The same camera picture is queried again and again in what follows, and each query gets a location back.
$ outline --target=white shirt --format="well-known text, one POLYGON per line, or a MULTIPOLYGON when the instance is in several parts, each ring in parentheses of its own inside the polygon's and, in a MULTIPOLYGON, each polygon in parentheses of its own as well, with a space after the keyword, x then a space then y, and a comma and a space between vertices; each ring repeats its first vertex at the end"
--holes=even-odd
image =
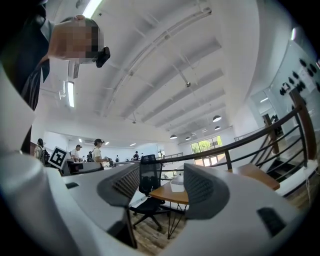
POLYGON ((101 151, 97 147, 95 147, 92 151, 92 159, 94 162, 96 161, 96 157, 101 157, 101 151))
POLYGON ((36 146, 34 149, 34 156, 38 159, 40 159, 42 151, 44 151, 46 148, 41 146, 36 146))
POLYGON ((78 154, 78 151, 76 150, 76 149, 73 149, 72 151, 71 151, 71 154, 70 154, 71 156, 75 156, 75 158, 76 159, 79 159, 79 154, 78 154))

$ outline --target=black and white marker sign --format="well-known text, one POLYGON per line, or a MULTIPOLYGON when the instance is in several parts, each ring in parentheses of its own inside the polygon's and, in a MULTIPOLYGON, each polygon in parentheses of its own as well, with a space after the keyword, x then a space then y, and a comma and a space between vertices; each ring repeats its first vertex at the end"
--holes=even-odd
POLYGON ((65 161, 68 159, 67 154, 67 151, 64 151, 63 149, 56 146, 48 162, 53 166, 62 169, 65 161))

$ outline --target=white box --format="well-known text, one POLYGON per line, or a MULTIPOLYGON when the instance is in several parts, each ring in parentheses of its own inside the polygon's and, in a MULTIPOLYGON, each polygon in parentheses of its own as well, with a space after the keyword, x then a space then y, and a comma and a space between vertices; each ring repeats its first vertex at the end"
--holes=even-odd
POLYGON ((172 181, 170 181, 170 187, 171 187, 172 192, 185 191, 185 186, 182 181, 172 180, 172 181))

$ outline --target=black office chair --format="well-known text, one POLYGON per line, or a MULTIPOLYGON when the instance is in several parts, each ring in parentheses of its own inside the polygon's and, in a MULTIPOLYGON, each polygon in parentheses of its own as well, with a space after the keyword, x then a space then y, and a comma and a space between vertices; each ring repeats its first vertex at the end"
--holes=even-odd
POLYGON ((147 162, 156 162, 156 157, 154 154, 145 155, 141 158, 140 164, 140 185, 139 191, 145 194, 148 199, 140 204, 137 208, 130 207, 129 209, 134 212, 134 215, 144 214, 144 216, 139 219, 136 223, 132 225, 135 229, 136 225, 140 222, 144 221, 146 218, 150 217, 158 226, 157 230, 161 231, 162 227, 160 223, 157 221, 154 215, 159 214, 170 214, 168 210, 161 210, 160 205, 163 205, 165 201, 149 197, 149 193, 153 190, 156 190, 161 186, 160 178, 161 178, 161 171, 162 171, 162 164, 161 163, 150 163, 150 164, 142 164, 147 162))

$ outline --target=desk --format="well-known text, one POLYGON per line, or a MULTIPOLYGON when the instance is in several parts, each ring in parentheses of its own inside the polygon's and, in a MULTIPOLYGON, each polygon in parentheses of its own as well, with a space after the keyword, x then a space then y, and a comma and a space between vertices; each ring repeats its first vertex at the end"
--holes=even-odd
POLYGON ((277 190, 278 188, 280 188, 280 183, 278 181, 270 177, 263 170, 259 169, 252 163, 229 169, 228 172, 253 178, 257 181, 262 182, 273 190, 277 190))
MULTIPOLYGON (((174 178, 174 180, 181 181, 181 180, 183 180, 183 176, 178 176, 178 177, 174 178)), ((180 208, 180 210, 183 213, 186 211, 186 207, 189 204, 187 191, 184 190, 183 192, 172 192, 171 186, 170 186, 170 181, 167 182, 166 184, 164 184, 163 186, 157 188, 156 190, 152 191, 151 193, 149 193, 149 195, 152 196, 153 198, 157 198, 160 200, 170 202, 170 209, 171 209, 171 202, 177 203, 178 206, 177 206, 176 210, 178 211, 178 209, 180 208), (184 209, 182 209, 180 207, 180 204, 185 205, 184 209)), ((175 212, 172 225, 170 226, 171 213, 172 212, 170 212, 170 215, 169 215, 168 236, 167 236, 168 239, 170 239, 171 235, 175 231, 176 227, 178 226, 178 224, 182 218, 182 214, 180 214, 179 220, 177 221, 177 223, 175 225, 175 221, 176 221, 176 217, 177 217, 177 213, 175 212)))

